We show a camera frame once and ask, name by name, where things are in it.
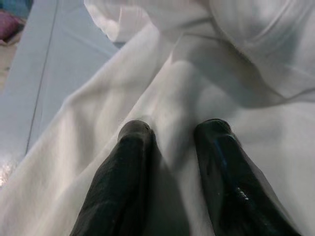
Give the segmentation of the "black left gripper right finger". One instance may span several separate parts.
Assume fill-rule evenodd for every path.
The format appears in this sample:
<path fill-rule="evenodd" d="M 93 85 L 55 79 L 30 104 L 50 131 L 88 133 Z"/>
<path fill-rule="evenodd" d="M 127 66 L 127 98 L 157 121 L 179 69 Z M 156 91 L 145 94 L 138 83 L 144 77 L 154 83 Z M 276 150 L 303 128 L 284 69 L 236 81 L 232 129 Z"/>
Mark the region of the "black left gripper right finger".
<path fill-rule="evenodd" d="M 215 236 L 302 236 L 226 121 L 197 125 L 194 143 Z"/>

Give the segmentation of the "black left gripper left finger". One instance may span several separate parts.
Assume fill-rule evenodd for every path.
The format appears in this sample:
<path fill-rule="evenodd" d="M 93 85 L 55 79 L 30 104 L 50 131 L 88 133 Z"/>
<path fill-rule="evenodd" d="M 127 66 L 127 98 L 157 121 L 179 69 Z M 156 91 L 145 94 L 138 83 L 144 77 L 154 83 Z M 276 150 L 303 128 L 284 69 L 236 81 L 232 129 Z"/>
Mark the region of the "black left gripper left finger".
<path fill-rule="evenodd" d="M 141 236 L 146 222 L 155 135 L 126 123 L 97 169 L 70 236 Z"/>

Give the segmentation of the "white garment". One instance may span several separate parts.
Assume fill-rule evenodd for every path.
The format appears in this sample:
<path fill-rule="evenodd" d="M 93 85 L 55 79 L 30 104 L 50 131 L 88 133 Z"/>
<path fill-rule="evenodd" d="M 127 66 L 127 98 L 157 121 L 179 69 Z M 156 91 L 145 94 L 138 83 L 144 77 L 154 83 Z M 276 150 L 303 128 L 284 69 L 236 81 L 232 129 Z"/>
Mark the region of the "white garment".
<path fill-rule="evenodd" d="M 0 96 L 0 236 L 70 236 L 122 127 L 155 135 L 141 236 L 215 236 L 194 143 L 226 121 L 315 236 L 315 0 L 40 0 Z"/>

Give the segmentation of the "pink fluffy cushion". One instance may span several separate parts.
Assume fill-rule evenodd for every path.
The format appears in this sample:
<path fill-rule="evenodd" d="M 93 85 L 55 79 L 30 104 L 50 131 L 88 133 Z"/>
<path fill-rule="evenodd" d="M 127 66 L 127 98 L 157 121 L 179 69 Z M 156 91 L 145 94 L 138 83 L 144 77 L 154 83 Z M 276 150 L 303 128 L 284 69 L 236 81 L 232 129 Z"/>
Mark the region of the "pink fluffy cushion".
<path fill-rule="evenodd" d="M 26 20 L 0 10 L 0 45 L 12 44 L 24 29 Z"/>

